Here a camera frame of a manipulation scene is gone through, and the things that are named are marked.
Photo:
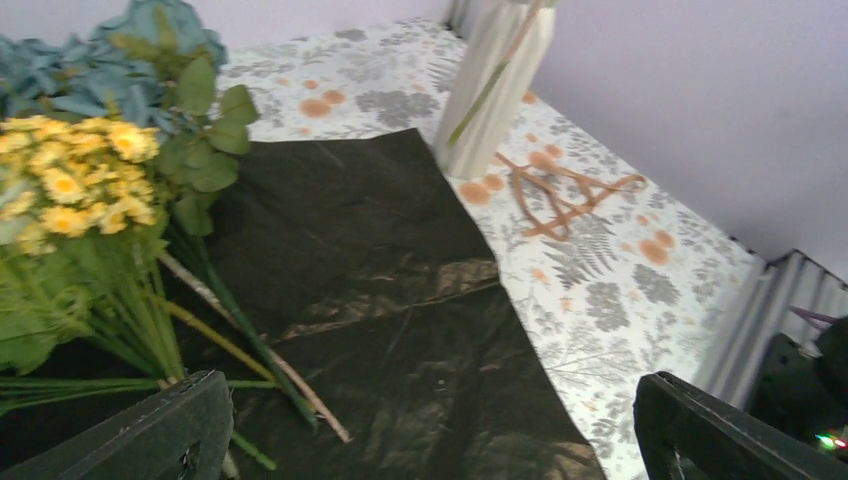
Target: cream vase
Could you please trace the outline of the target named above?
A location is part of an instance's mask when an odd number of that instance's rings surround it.
[[[433,143],[439,167],[447,175],[464,179],[486,174],[554,33],[557,0],[546,0],[482,108],[459,140],[448,145],[451,134],[503,59],[533,0],[486,0],[486,3],[471,34]]]

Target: fern print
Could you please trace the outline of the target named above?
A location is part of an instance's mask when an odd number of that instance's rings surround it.
[[[572,236],[566,242],[544,242],[545,254],[555,262],[556,277],[566,290],[613,270],[618,257],[610,246],[614,235],[610,222],[596,215],[584,215],[571,223]]]

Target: corrugated metal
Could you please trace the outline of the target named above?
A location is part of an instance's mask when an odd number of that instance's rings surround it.
[[[813,353],[819,331],[793,314],[796,306],[848,315],[845,283],[800,252],[763,265],[745,281],[693,384],[744,408],[769,341],[784,333]]]

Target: black plastic sheet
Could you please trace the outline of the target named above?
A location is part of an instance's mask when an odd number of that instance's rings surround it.
[[[238,390],[236,431],[280,467],[264,471],[235,450],[244,478],[604,478],[492,252],[416,131],[255,143],[240,175],[215,207],[213,262],[268,343],[354,437],[342,444],[323,423],[313,434],[278,392]],[[174,292],[216,318],[189,290]],[[184,337],[189,369],[251,377],[208,341]],[[67,408],[0,417],[4,448],[26,417]],[[93,416],[62,419],[56,433],[67,438]],[[44,437],[24,443],[43,449]]]

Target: white floral paper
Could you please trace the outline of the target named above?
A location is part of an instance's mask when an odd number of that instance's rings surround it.
[[[255,140],[368,138],[418,128],[433,138],[464,43],[410,20],[233,52],[221,88],[247,84],[262,119]],[[501,153],[557,162],[606,182],[635,173],[532,92]],[[644,478],[633,432],[639,378],[690,380],[752,257],[654,184],[615,194],[573,222],[573,237],[529,228],[497,164],[476,182],[449,179],[498,258],[501,281],[571,417],[607,476]],[[578,200],[567,179],[548,178]],[[540,191],[527,189],[534,211]]]

